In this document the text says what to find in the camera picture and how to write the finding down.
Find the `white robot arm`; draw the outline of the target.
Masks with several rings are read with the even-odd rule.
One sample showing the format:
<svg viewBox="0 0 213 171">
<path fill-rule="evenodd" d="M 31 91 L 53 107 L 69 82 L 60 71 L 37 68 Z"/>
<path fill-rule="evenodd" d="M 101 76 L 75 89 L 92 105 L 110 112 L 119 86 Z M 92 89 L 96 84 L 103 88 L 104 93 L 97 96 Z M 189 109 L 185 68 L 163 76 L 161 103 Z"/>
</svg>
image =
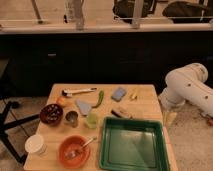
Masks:
<svg viewBox="0 0 213 171">
<path fill-rule="evenodd" d="M 208 70 L 201 63 L 191 63 L 167 73 L 166 87 L 158 96 L 165 110 L 182 107 L 186 101 L 202 110 L 206 123 L 213 127 L 213 88 L 205 84 Z"/>
</svg>

